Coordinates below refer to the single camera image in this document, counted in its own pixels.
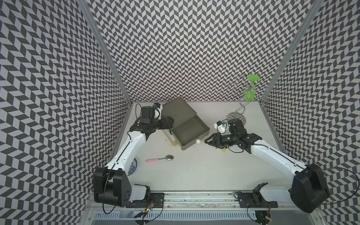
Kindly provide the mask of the grey drawer cabinet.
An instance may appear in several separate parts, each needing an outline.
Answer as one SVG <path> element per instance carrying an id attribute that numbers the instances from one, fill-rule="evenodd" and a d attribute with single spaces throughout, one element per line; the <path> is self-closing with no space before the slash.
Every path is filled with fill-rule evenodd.
<path id="1" fill-rule="evenodd" d="M 172 136 L 181 144 L 180 140 L 175 134 L 175 129 L 183 123 L 197 116 L 196 111 L 181 97 L 177 97 L 162 105 L 161 118 L 171 117 L 173 120 L 170 128 Z"/>

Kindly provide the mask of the chrome spiral mug tree stand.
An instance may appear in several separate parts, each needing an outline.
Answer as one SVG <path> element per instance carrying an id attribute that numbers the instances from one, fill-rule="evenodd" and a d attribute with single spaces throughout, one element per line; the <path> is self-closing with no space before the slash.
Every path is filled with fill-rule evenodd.
<path id="1" fill-rule="evenodd" d="M 240 86 L 239 82 L 241 77 L 236 77 L 235 81 L 233 81 L 229 85 L 229 89 L 232 91 L 236 91 L 239 96 L 239 104 L 240 107 L 237 108 L 234 112 L 230 112 L 226 115 L 226 120 L 232 119 L 240 119 L 242 123 L 246 124 L 246 118 L 244 116 L 246 106 L 255 100 L 265 100 L 265 94 L 269 91 L 269 85 L 266 85 L 262 88 L 258 88 L 258 84 L 260 83 L 260 76 L 255 74 L 250 74 L 246 76 L 247 84 L 245 86 Z"/>

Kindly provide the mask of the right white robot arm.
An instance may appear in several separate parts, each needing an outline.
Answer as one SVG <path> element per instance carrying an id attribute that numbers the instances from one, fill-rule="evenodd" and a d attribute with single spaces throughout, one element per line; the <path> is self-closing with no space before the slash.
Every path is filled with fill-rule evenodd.
<path id="1" fill-rule="evenodd" d="M 255 206 L 270 202 L 293 203 L 300 210 L 312 213 L 330 197 L 330 191 L 320 166 L 307 165 L 273 148 L 257 134 L 249 134 L 240 119 L 215 124 L 216 133 L 205 143 L 217 149 L 237 146 L 243 152 L 253 154 L 280 171 L 290 185 L 274 186 L 267 182 L 253 189 Z"/>

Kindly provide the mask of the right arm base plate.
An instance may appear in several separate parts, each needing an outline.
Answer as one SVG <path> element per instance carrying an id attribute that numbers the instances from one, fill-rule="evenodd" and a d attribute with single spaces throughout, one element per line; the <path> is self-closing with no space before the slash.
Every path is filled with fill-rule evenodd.
<path id="1" fill-rule="evenodd" d="M 276 201 L 268 202 L 259 193 L 243 193 L 235 194 L 241 208 L 278 208 Z"/>

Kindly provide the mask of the grey top drawer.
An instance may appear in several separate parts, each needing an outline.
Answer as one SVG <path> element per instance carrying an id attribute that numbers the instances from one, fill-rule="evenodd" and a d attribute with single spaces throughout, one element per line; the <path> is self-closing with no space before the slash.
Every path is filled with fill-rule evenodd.
<path id="1" fill-rule="evenodd" d="M 171 131 L 181 149 L 185 151 L 196 144 L 197 139 L 205 138 L 209 134 L 210 128 L 198 116 L 195 116 Z"/>

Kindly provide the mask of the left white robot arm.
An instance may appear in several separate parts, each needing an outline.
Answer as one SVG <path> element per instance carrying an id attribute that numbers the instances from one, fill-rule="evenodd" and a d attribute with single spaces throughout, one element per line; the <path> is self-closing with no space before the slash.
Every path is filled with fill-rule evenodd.
<path id="1" fill-rule="evenodd" d="M 160 103 L 142 107 L 140 117 L 127 132 L 126 142 L 105 167 L 95 170 L 95 202 L 125 207 L 132 201 L 147 200 L 147 186 L 130 184 L 128 174 L 131 164 L 149 136 L 156 130 L 172 128 L 174 120 L 163 117 L 162 109 Z"/>

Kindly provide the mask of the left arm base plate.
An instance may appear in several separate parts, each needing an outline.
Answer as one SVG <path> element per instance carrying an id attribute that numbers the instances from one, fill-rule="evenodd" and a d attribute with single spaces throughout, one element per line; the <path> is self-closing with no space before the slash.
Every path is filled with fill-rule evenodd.
<path id="1" fill-rule="evenodd" d="M 165 193 L 150 193 L 143 200 L 136 200 L 128 202 L 126 208 L 145 209 L 151 202 L 154 204 L 155 209 L 160 209 L 164 205 Z"/>

